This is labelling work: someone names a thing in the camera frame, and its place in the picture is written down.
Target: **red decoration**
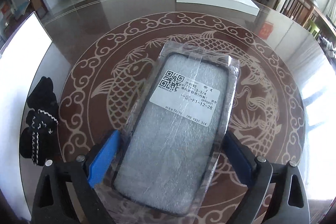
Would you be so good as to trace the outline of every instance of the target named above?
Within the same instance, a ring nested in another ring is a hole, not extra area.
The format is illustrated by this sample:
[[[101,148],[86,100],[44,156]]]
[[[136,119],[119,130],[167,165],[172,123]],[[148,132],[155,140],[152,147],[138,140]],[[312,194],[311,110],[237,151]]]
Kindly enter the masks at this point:
[[[9,10],[9,5],[7,3],[4,4],[4,6],[1,8],[1,12],[2,14],[7,13],[7,11]]]
[[[271,32],[273,32],[273,24],[269,23],[269,22],[265,22],[264,25],[261,27],[261,30],[258,34],[258,36],[261,39],[266,40],[269,35],[271,34]]]

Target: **blue clamp pad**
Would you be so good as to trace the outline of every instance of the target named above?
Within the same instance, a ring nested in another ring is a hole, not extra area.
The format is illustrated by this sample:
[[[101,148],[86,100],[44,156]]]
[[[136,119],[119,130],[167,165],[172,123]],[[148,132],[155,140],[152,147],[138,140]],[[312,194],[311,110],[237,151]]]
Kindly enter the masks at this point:
[[[93,188],[95,184],[102,182],[107,169],[117,153],[119,142],[120,132],[115,130],[92,161],[89,167],[89,176],[87,178],[91,188]]]
[[[248,147],[242,145],[231,132],[226,132],[223,140],[223,150],[231,163],[240,183],[252,187],[254,155]]]

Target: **white chain strap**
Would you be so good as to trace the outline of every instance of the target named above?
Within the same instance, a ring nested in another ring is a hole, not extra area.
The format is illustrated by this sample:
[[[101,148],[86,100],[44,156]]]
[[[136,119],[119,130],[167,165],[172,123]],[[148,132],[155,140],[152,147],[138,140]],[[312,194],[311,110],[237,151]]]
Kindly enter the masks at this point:
[[[32,123],[31,123],[31,127],[34,128],[34,129],[35,129],[35,126],[34,126],[34,124],[35,124],[35,118],[36,117],[34,116],[33,120],[32,120]],[[31,146],[32,146],[31,161],[33,162],[34,165],[36,165],[37,162],[38,162],[38,157],[39,156],[38,156],[38,150],[37,150],[37,155],[36,155],[36,159],[35,159],[35,148],[34,148],[35,142],[34,142],[34,140],[35,140],[35,132],[33,131],[33,134],[32,134],[32,144],[31,144]]]
[[[48,115],[52,120],[54,120],[54,121],[56,122],[56,124],[58,124],[57,119],[56,119],[54,116],[52,116],[51,114],[49,114],[48,112],[39,109],[39,110],[38,110],[38,113],[43,113],[43,114],[45,114],[45,115]],[[34,124],[35,124],[35,119],[36,119],[36,117],[34,116],[34,117],[33,117],[33,120],[32,120],[32,123],[31,123],[31,127],[34,128],[34,129],[36,129],[35,126],[34,126]],[[42,121],[42,125],[43,125],[45,128],[47,127],[47,124],[44,123],[43,121]],[[31,160],[32,160],[32,162],[33,162],[34,165],[37,165],[37,163],[38,163],[38,161],[39,161],[39,132],[38,132],[38,131],[36,132],[36,157],[35,157],[35,148],[34,148],[34,146],[35,146],[35,132],[34,132],[34,131],[33,131],[33,134],[32,134],[31,146],[32,146]]]
[[[46,112],[46,111],[44,111],[44,110],[42,110],[42,109],[39,109],[38,110],[38,113],[43,113],[43,114],[45,114],[45,115],[48,115],[52,120],[54,120],[54,122],[56,122],[56,124],[58,125],[58,121],[57,121],[57,119],[53,116],[53,115],[51,115],[51,114],[49,114],[48,112]]]

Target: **glass tabletop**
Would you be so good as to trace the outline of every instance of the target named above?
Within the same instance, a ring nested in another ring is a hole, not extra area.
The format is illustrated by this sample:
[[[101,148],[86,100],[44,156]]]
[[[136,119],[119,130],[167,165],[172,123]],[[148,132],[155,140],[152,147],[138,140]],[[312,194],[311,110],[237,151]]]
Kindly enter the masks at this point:
[[[53,81],[59,102],[60,157],[72,160],[87,153],[109,128],[122,128],[168,38],[229,53],[240,60],[229,128],[255,155],[271,162],[299,163],[311,222],[317,223],[336,197],[335,71],[307,30],[257,5],[259,14],[252,16],[175,0],[85,0],[65,4],[58,14],[43,20],[52,44],[34,82],[41,76]],[[118,83],[132,84],[126,89]],[[114,98],[117,92],[123,96]],[[31,209],[38,177],[25,174],[39,167],[20,159]],[[225,222],[246,189],[221,155],[198,220]]]

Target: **foam sheet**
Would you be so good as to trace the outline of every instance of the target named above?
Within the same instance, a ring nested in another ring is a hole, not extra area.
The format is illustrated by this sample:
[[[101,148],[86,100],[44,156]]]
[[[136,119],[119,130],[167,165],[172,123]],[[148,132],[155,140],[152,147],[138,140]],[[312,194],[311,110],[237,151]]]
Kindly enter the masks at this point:
[[[114,187],[134,202],[183,215],[202,182],[221,116],[230,115],[221,113],[228,72],[211,63],[173,54],[167,58],[155,87],[167,70],[220,91],[211,122],[205,127],[147,100]]]

